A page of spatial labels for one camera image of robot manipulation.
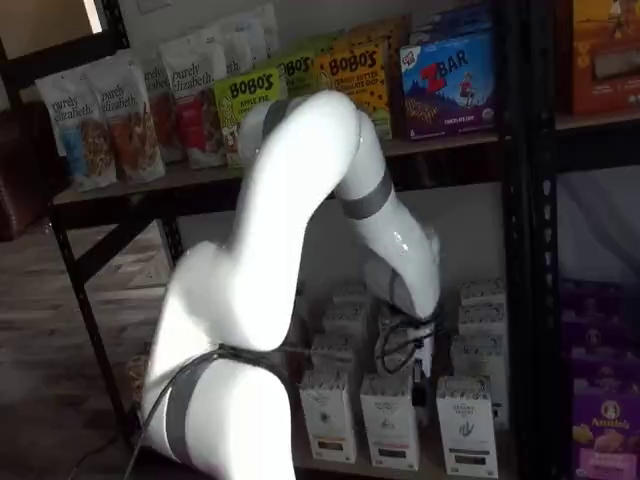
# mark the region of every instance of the granola bag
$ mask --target granola bag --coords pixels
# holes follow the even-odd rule
[[[165,164],[180,162],[184,160],[185,154],[178,136],[175,105],[167,71],[158,50],[141,54],[140,57],[160,156]]]
[[[91,190],[116,181],[116,162],[98,100],[85,76],[86,66],[36,80],[47,105],[75,187]]]
[[[93,63],[91,88],[107,119],[116,160],[128,182],[150,182],[164,175],[142,67],[130,50]]]
[[[213,82],[226,77],[224,47],[207,29],[160,46],[191,168],[226,163]]]

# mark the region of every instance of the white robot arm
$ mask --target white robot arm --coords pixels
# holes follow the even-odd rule
[[[295,478],[286,390],[262,368],[219,359],[219,345],[269,351],[291,318],[306,226],[335,190],[366,244],[393,268],[383,297],[424,319],[440,295],[438,245],[397,199],[373,125],[333,91],[256,107],[240,130],[247,169],[231,241],[204,242],[171,279],[145,379],[147,439],[164,455],[225,480]]]

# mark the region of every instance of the brand logo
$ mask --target brand logo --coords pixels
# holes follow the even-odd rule
[[[602,404],[600,413],[607,420],[616,420],[620,416],[620,406],[618,405],[618,402],[607,400]]]
[[[337,75],[340,72],[355,72],[360,67],[373,68],[377,63],[376,51],[366,50],[359,54],[334,58],[329,62],[329,70],[331,75]]]
[[[453,411],[460,415],[462,418],[467,418],[469,415],[473,415],[474,408],[466,403],[457,403],[453,406]]]
[[[458,50],[445,61],[432,63],[420,71],[420,78],[427,81],[427,92],[435,93],[447,86],[447,76],[463,65],[468,65],[467,54]]]
[[[416,63],[416,56],[413,54],[413,52],[409,52],[404,57],[402,57],[403,65],[411,67],[414,63]]]
[[[311,69],[311,57],[296,58],[295,60],[289,60],[279,65],[288,77],[292,77],[298,72],[306,73]]]
[[[458,429],[458,431],[460,432],[461,436],[468,437],[469,435],[471,435],[471,432],[473,432],[474,426],[475,425],[467,421],[467,422],[464,422],[462,425],[460,425],[460,428]]]
[[[629,422],[620,420],[620,405],[614,400],[607,400],[600,407],[600,414],[603,418],[594,418],[591,424],[594,427],[624,428],[629,429]]]
[[[231,87],[229,87],[229,90],[231,91],[231,98],[235,99],[240,95],[254,95],[259,90],[268,92],[273,86],[273,73],[263,73],[259,77],[234,82],[231,84]]]

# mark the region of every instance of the wooden shelf board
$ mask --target wooden shelf board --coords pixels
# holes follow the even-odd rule
[[[385,156],[389,158],[436,150],[448,150],[450,148],[466,147],[469,145],[494,143],[497,141],[497,133],[493,131],[483,131],[467,133],[456,137],[436,137],[425,140],[385,140],[382,142],[382,150]]]
[[[640,110],[624,110],[619,112],[598,113],[593,115],[565,115],[556,117],[556,130],[564,131],[575,128],[597,127],[612,123],[640,120]]]
[[[117,182],[104,188],[77,192],[73,187],[58,194],[54,199],[54,205],[64,203],[82,202],[105,197],[122,197],[137,193],[151,192],[155,190],[167,190],[203,183],[219,182],[234,178],[240,178],[242,170],[229,169],[227,167],[203,168],[191,170],[186,163],[169,165],[164,177],[149,183],[126,184]]]
[[[394,470],[371,465],[369,447],[364,432],[361,432],[357,438],[358,458],[355,463],[314,459],[309,448],[309,437],[305,429],[304,418],[301,415],[294,416],[292,429],[293,463],[299,468],[397,480],[472,480],[474,478],[447,475],[444,469],[440,432],[436,430],[437,426],[429,427],[421,432],[422,456],[420,468],[417,471]],[[512,451],[514,442],[511,436],[506,432],[499,434],[497,441],[499,480],[517,480],[515,454]]]

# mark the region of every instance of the white wall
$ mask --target white wall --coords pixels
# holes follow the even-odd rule
[[[502,275],[504,254],[498,184],[435,189],[399,194],[422,224],[435,228],[442,245],[442,282],[451,290],[464,280]],[[224,243],[234,213],[179,220],[185,247],[209,239]],[[300,278],[311,298],[322,297],[340,278],[359,273],[367,249],[348,225],[335,200],[312,217],[305,236]]]
[[[274,0],[283,45],[316,33],[330,32],[384,16],[416,15],[457,5],[463,0]],[[267,0],[173,0],[173,5],[141,15],[136,0],[120,0],[129,41],[134,47],[179,35],[231,13],[267,3]]]

